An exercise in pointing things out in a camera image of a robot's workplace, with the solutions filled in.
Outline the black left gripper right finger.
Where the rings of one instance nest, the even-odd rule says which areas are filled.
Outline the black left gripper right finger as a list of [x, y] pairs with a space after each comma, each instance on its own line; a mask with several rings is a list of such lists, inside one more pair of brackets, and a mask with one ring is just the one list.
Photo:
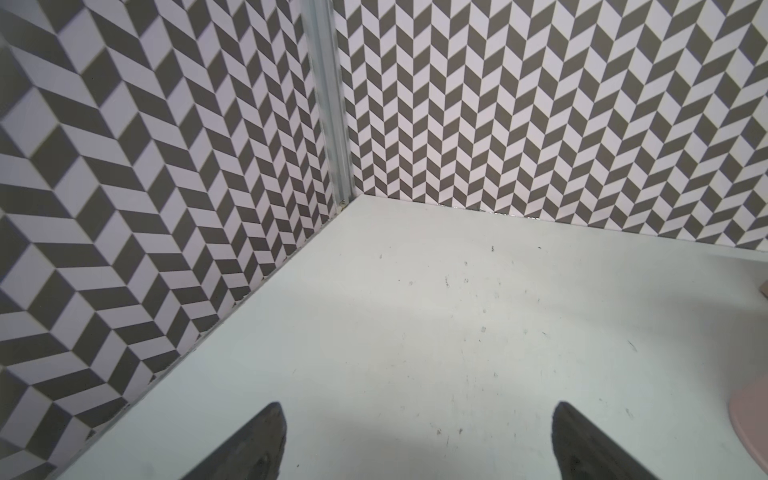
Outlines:
[[563, 480], [658, 479], [568, 402], [555, 407], [551, 440]]

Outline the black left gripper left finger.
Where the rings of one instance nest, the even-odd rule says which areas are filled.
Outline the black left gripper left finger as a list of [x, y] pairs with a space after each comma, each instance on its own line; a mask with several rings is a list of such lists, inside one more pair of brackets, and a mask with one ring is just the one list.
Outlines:
[[183, 480], [277, 479], [287, 440], [287, 421], [272, 402], [203, 459]]

